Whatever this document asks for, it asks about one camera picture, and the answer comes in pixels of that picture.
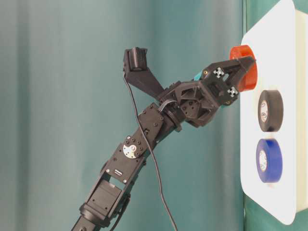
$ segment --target white board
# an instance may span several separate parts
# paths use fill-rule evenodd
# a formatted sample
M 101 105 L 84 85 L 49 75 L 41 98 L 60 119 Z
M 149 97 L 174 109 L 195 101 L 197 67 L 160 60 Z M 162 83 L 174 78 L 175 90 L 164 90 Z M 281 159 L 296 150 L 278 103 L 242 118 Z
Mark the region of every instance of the white board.
M 296 61 L 296 48 L 308 49 L 296 43 L 304 26 L 295 26 L 298 12 L 291 0 L 281 0 L 243 37 L 257 61 L 256 88 L 241 94 L 241 182 L 243 191 L 283 224 L 291 224 L 296 212 L 307 208 L 307 60 Z M 278 90 L 283 99 L 283 122 L 278 132 L 263 132 L 259 127 L 257 109 L 263 90 Z M 256 149 L 260 139 L 275 138 L 282 152 L 282 177 L 277 183 L 263 183 L 256 167 Z M 301 167 L 297 168 L 297 156 Z

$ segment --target screw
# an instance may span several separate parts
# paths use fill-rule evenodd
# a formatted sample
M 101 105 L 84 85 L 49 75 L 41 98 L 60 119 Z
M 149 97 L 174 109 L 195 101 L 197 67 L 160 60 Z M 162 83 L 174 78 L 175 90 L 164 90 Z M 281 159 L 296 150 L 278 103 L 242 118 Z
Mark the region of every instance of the screw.
M 132 146 L 130 147 L 130 149 L 134 152 L 134 151 L 136 151 L 137 147 L 136 147 L 135 145 L 132 145 Z

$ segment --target black tape roll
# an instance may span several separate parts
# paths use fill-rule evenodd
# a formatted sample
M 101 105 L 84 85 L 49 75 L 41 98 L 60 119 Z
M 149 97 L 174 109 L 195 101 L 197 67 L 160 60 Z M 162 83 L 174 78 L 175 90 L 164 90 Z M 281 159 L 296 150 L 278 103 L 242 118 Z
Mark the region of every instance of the black tape roll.
M 283 102 L 279 91 L 262 91 L 258 103 L 258 119 L 262 131 L 280 129 L 283 119 Z

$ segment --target red tape roll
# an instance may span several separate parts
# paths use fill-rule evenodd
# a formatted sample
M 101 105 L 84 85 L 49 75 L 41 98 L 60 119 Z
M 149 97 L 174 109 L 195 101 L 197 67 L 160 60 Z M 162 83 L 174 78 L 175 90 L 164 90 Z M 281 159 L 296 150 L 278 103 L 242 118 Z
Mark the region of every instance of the red tape roll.
M 241 58 L 244 56 L 252 56 L 255 59 L 254 53 L 248 45 L 232 47 L 230 51 L 230 59 Z M 257 84 L 257 64 L 254 64 L 248 73 L 243 77 L 242 81 L 237 86 L 239 92 L 252 90 Z

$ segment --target black cable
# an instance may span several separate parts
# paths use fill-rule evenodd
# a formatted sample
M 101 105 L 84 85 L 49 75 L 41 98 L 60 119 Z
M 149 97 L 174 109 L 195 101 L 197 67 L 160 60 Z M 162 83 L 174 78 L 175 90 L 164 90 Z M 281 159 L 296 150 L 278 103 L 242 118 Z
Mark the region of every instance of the black cable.
M 177 103 L 177 102 L 178 102 L 178 101 L 176 101 L 176 100 L 171 100 L 171 99 L 166 100 L 166 101 L 164 101 L 164 102 L 159 106 L 158 111 L 159 111 L 159 112 L 162 112 L 162 111 L 164 110 L 164 108 L 165 108 L 169 103 Z
M 116 219 L 114 225 L 113 225 L 112 228 L 110 229 L 110 231 L 114 231 L 114 229 L 116 228 L 117 224 L 118 224 L 119 221 L 121 220 L 121 217 L 122 217 L 123 213 L 125 212 L 125 210 L 126 210 L 126 208 L 127 208 L 128 203 L 129 203 L 129 198 L 126 199 L 126 201 L 124 202 L 123 207 L 122 207 L 122 209 L 121 209 L 121 212 L 120 212 L 119 216 L 117 217 L 117 219 Z
M 170 210 L 169 210 L 169 207 L 168 207 L 168 205 L 167 205 L 167 203 L 166 203 L 166 201 L 165 201 L 165 197 L 164 197 L 164 194 L 163 194 L 162 180 L 161 180 L 161 178 L 160 178 L 160 173 L 159 173 L 159 169 L 158 169 L 157 160 L 156 160 L 156 158 L 155 158 L 155 156 L 154 156 L 154 153 L 153 153 L 153 150 L 152 150 L 152 148 L 151 148 L 151 146 L 150 146 L 150 143 L 149 143 L 148 139 L 146 138 L 146 135 L 145 135 L 145 133 L 144 133 L 144 131 L 143 131 L 143 128 L 142 128 L 142 126 L 141 126 L 141 124 L 140 124 L 140 121 L 139 121 L 139 119 L 138 119 L 138 111 L 137 111 L 136 102 L 135 102 L 133 93 L 132 93 L 132 91 L 131 91 L 130 85 L 127 83 L 127 81 L 126 81 L 126 79 L 125 79 L 125 73 L 123 74 L 123 79 L 124 79 L 124 82 L 125 82 L 125 84 L 126 84 L 126 86 L 127 86 L 127 88 L 128 88 L 128 91 L 129 91 L 129 94 L 130 94 L 130 97 L 131 97 L 131 100 L 132 100 L 132 103 L 133 103 L 133 107 L 134 107 L 134 111 L 135 111 L 135 117 L 136 117 L 136 120 L 137 120 L 139 129 L 140 129 L 140 131 L 141 131 L 141 133 L 142 133 L 142 136 L 143 136 L 143 138 L 144 138 L 144 140 L 145 140 L 145 142 L 146 142 L 146 144 L 147 144 L 147 146 L 148 146 L 148 148 L 149 148 L 149 151 L 150 151 L 150 153 L 151 153 L 152 159 L 153 159 L 153 161 L 154 161 L 155 170 L 156 170 L 156 175 L 157 175 L 157 179 L 158 179 L 160 197 L 161 197 L 162 202 L 163 202 L 163 204 L 164 204 L 164 207 L 165 207 L 165 209 L 166 209 L 166 211 L 167 211 L 167 213 L 168 213 L 168 216 L 169 216 L 169 218 L 170 218 L 170 221 L 171 221 L 171 224 L 172 224 L 174 230 L 175 230 L 175 231 L 178 231 L 178 227 L 177 227 L 177 225 L 176 225 L 176 223 L 175 223 L 175 221 L 174 221 L 174 219 L 173 219 L 173 217 L 172 217 L 172 215 L 171 215 L 171 212 L 170 212 Z

